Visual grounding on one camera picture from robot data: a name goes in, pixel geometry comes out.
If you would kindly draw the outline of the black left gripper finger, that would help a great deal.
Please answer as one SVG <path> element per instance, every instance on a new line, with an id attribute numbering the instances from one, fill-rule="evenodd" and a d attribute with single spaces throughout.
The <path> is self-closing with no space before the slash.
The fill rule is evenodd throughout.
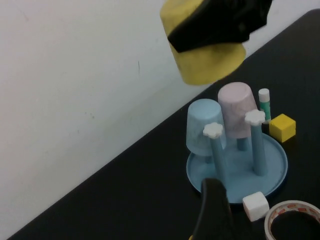
<path id="1" fill-rule="evenodd" d="M 244 43 L 267 25 L 271 0 L 204 0 L 168 35 L 178 53 L 209 45 Z"/>
<path id="2" fill-rule="evenodd" d="M 227 191 L 215 178 L 201 183 L 201 208 L 190 237 L 192 240 L 231 240 L 233 220 Z"/>

